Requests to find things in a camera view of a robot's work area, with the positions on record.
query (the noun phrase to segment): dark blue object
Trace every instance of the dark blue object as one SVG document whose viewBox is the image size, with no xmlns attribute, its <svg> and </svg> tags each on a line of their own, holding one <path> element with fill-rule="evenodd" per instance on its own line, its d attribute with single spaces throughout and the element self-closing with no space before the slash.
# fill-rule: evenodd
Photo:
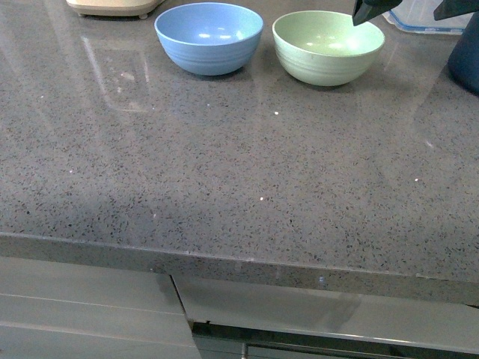
<svg viewBox="0 0 479 359">
<path fill-rule="evenodd" d="M 454 79 L 479 94 L 479 12 L 472 15 L 448 61 Z"/>
</svg>

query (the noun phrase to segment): gray quartz countertop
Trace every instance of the gray quartz countertop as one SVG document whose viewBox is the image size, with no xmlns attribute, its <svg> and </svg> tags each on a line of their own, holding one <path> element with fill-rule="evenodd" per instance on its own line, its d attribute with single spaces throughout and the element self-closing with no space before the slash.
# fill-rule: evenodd
<svg viewBox="0 0 479 359">
<path fill-rule="evenodd" d="M 458 37 L 382 17 L 376 63 L 298 82 L 272 23 L 352 1 L 235 0 L 251 63 L 198 77 L 153 22 L 0 2 L 0 255 L 479 304 L 479 101 Z"/>
</svg>

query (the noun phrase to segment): blue bowl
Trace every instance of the blue bowl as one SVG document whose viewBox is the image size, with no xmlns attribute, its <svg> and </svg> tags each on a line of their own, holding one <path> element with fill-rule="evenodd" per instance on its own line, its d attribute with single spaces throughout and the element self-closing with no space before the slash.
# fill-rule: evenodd
<svg viewBox="0 0 479 359">
<path fill-rule="evenodd" d="M 216 76 L 248 63 L 260 42 L 263 19 L 246 7 L 200 2 L 165 11 L 156 18 L 155 29 L 176 65 Z"/>
</svg>

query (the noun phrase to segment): black object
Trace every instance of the black object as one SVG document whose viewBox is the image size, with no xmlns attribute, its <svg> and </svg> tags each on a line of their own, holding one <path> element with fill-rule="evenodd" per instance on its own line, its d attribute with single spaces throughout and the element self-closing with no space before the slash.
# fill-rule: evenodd
<svg viewBox="0 0 479 359">
<path fill-rule="evenodd" d="M 353 11 L 353 25 L 361 25 L 363 22 L 390 11 L 401 2 L 403 0 L 356 0 Z"/>
<path fill-rule="evenodd" d="M 476 11 L 479 11 L 478 0 L 444 0 L 434 10 L 434 19 L 449 19 L 450 17 L 475 13 Z"/>
<path fill-rule="evenodd" d="M 479 12 L 472 15 L 448 61 L 454 79 L 479 93 Z"/>
</svg>

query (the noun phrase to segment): green bowl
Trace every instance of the green bowl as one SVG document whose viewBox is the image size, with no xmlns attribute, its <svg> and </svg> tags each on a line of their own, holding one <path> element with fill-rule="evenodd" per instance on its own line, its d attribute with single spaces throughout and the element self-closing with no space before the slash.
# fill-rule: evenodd
<svg viewBox="0 0 479 359">
<path fill-rule="evenodd" d="M 272 25 L 276 55 L 293 77 L 312 85 L 346 84 L 376 60 L 385 36 L 370 22 L 331 11 L 288 13 Z"/>
</svg>

